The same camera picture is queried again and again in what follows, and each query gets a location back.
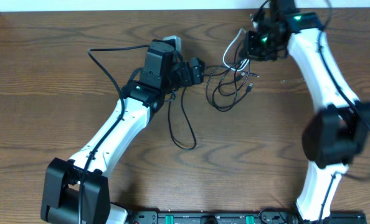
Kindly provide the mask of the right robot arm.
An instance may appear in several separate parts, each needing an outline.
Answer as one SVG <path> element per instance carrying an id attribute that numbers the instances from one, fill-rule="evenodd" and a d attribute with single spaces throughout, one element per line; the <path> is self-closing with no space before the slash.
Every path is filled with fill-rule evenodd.
<path id="1" fill-rule="evenodd" d="M 347 84 L 328 44 L 328 22 L 316 13 L 301 12 L 294 1 L 266 1 L 252 22 L 240 57 L 259 62 L 292 57 L 315 111 L 301 137 L 308 168 L 288 220 L 329 223 L 336 189 L 370 137 L 370 102 L 361 101 Z"/>

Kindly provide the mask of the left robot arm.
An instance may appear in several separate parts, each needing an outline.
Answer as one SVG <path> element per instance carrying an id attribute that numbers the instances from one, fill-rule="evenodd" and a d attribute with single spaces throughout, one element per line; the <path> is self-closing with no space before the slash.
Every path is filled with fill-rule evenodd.
<path id="1" fill-rule="evenodd" d="M 185 61 L 176 35 L 146 46 L 145 64 L 123 87 L 113 113 L 70 159 L 55 158 L 45 172 L 40 217 L 48 223 L 125 223 L 128 212 L 110 201 L 108 180 L 136 135 L 179 88 L 203 81 L 204 62 Z"/>

